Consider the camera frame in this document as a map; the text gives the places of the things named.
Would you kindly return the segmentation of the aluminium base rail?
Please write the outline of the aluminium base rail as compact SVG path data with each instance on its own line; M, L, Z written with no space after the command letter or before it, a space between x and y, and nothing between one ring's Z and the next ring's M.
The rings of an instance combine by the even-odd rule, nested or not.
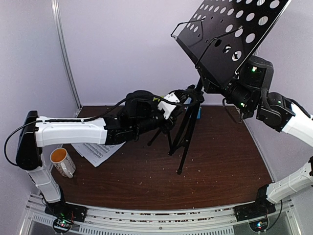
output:
M87 206L85 220L69 235L257 235L253 226L269 220L267 235L301 235L290 199L267 216L239 221L235 205L186 210L126 210Z

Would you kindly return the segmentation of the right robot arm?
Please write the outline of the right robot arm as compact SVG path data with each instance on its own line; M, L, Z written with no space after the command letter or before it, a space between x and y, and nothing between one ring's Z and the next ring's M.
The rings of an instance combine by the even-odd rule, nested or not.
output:
M225 88L214 85L207 77L201 81L206 93L220 93L224 101L240 110L242 119L253 114L265 125L292 135L308 145L313 144L313 117L297 101L284 97L269 88L274 74L273 64L261 57L251 56ZM260 187L253 203L236 206L236 213L244 211L261 216L275 212L275 204L313 183L313 160L276 183Z

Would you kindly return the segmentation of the sheet music page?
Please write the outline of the sheet music page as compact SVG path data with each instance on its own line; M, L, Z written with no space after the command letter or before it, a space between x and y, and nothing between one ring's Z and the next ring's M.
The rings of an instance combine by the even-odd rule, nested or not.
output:
M104 145L94 143L76 143L73 148L94 167L100 166L125 144Z

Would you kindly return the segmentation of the blue metronome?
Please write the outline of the blue metronome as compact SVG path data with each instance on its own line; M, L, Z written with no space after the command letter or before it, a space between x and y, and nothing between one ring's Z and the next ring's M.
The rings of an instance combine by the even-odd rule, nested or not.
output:
M200 106L198 109L198 112L197 112L197 119L201 118L201 109L202 109L202 107Z

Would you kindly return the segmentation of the left aluminium corner post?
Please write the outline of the left aluminium corner post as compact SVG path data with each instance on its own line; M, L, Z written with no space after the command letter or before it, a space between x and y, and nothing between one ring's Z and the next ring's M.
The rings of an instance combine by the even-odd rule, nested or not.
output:
M61 19L61 13L60 13L60 6L59 6L59 1L58 0L51 0L51 7L52 7L52 14L56 26L56 31L58 34L58 39L59 39L59 45L61 49L61 54L62 54L62 60L63 60L63 65L65 68L67 80L69 82L70 90L72 93L72 96L74 98L76 107L78 110L82 108L82 104L78 95L78 91L74 82L73 74L72 74L72 69L70 66L70 61L67 53L67 47L66 47L66 42L65 42L65 37L64 37L64 31L63 31L63 26L62 26L62 19Z

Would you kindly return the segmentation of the white patterned mug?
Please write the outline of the white patterned mug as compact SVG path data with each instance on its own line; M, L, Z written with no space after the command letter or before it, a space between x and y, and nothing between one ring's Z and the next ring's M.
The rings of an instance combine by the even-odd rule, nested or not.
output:
M53 150L50 154L50 161L62 176L73 178L76 166L66 149L57 148Z

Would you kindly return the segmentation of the black music stand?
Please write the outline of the black music stand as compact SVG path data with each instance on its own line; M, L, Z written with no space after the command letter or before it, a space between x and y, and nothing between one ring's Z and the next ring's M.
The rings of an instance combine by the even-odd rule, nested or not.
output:
M187 109L177 135L169 139L169 155L179 148L188 151L198 109L203 102L202 77L224 88L255 56L260 46L290 2L288 0L205 0L176 42L195 65L200 78L191 86L195 106Z

